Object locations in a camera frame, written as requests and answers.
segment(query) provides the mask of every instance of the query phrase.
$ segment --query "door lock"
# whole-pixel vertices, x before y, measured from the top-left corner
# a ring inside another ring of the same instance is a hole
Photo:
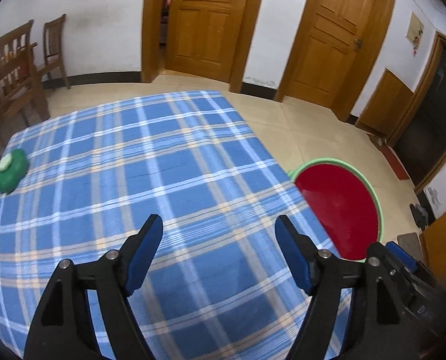
[[[361,41],[361,39],[356,38],[354,40],[354,50],[357,51],[357,52],[360,51],[362,44],[363,44],[363,42]]]

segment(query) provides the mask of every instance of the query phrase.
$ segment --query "black baseboard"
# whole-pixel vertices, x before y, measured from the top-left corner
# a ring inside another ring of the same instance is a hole
[[[115,71],[107,73],[81,74],[79,76],[69,76],[70,85],[86,84],[109,84],[109,83],[140,83],[141,72],[139,71]],[[63,79],[52,79],[43,81],[44,89],[63,88]]]
[[[268,88],[261,85],[248,84],[247,82],[244,82],[241,85],[240,93],[242,95],[250,95],[261,97],[263,99],[273,100],[275,98],[276,89]]]
[[[350,116],[348,117],[346,122],[349,123],[349,124],[352,124],[354,126],[354,124],[357,122],[357,120],[358,120],[358,116],[350,114]]]
[[[435,222],[435,214],[433,213],[433,209],[431,209],[430,202],[428,201],[425,192],[422,191],[418,193],[417,199],[420,205],[426,210],[426,212],[428,212],[428,223],[431,225],[433,222]]]

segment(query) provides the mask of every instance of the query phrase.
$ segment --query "red doormat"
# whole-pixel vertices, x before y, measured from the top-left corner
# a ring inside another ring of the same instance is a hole
[[[390,149],[388,146],[381,146],[380,151],[392,167],[394,173],[398,177],[398,180],[410,179],[410,177],[408,177],[408,174],[406,174],[405,168],[403,168],[392,149]]]

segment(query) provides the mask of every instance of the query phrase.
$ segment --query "table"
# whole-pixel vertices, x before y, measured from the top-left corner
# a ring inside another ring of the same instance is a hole
[[[309,299],[274,236],[278,215],[336,252],[288,176],[216,91],[104,104],[32,126],[30,170],[0,195],[0,337],[22,354],[56,264],[119,248],[152,213],[164,235],[130,298],[157,359],[270,359],[289,351]],[[350,291],[327,358],[339,353]],[[101,351],[113,357],[94,291]]]

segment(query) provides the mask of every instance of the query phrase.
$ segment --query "black door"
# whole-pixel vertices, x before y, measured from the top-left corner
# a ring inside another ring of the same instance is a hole
[[[393,149],[415,185],[445,152],[446,48],[428,93]]]

